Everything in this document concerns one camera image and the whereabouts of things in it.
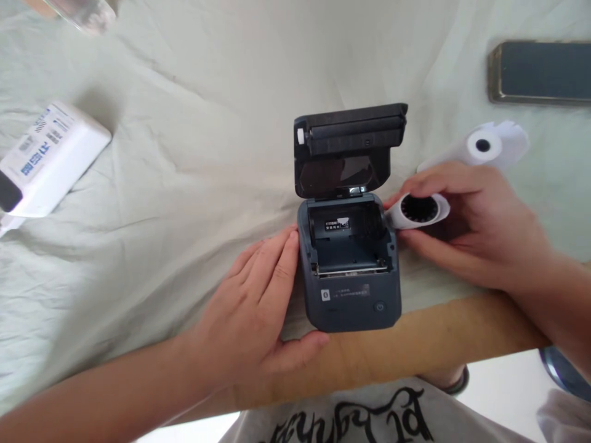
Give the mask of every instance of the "gray t-shirt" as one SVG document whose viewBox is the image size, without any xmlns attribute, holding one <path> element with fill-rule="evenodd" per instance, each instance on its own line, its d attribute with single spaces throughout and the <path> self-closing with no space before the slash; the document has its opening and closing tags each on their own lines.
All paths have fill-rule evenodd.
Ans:
<svg viewBox="0 0 591 443">
<path fill-rule="evenodd" d="M 551 443 L 591 442 L 591 404 L 552 391 L 539 421 Z M 531 442 L 418 379 L 243 412 L 220 443 Z"/>
</svg>

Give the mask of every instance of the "power button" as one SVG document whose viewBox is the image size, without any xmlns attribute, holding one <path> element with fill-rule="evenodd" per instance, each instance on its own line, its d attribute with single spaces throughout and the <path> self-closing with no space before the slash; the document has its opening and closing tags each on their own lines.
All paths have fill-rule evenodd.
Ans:
<svg viewBox="0 0 591 443">
<path fill-rule="evenodd" d="M 386 310 L 386 303 L 384 301 L 377 301 L 374 304 L 375 312 L 384 312 Z"/>
</svg>

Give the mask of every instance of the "paper roll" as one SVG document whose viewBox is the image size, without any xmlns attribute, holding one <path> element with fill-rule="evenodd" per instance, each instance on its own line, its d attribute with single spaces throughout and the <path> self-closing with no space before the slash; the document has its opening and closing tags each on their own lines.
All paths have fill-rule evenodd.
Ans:
<svg viewBox="0 0 591 443">
<path fill-rule="evenodd" d="M 498 126 L 486 123 L 474 128 L 445 152 L 421 163 L 417 172 L 448 161 L 460 161 L 470 166 L 486 164 L 503 170 L 517 163 L 528 149 L 528 134 L 521 126 L 512 121 L 504 121 Z"/>
<path fill-rule="evenodd" d="M 424 199 L 405 194 L 386 211 L 386 216 L 394 229 L 416 229 L 442 221 L 450 209 L 449 202 L 441 194 Z"/>
</svg>

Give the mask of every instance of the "white sticker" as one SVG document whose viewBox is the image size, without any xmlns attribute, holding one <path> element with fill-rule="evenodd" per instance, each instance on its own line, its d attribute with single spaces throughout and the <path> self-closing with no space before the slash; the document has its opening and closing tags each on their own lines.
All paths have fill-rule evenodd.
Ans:
<svg viewBox="0 0 591 443">
<path fill-rule="evenodd" d="M 71 116 L 57 106 L 49 105 L 18 141 L 17 146 L 2 159 L 0 168 L 9 170 L 19 184 L 26 185 L 59 150 L 73 125 L 74 119 Z"/>
</svg>

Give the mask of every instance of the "open printer lid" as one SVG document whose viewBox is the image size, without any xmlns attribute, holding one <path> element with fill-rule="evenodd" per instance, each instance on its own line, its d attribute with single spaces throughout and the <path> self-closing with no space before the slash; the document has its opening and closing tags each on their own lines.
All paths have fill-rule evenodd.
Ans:
<svg viewBox="0 0 591 443">
<path fill-rule="evenodd" d="M 335 199 L 382 186 L 390 176 L 390 148 L 404 137 L 407 110 L 397 103 L 297 118 L 295 193 Z"/>
</svg>

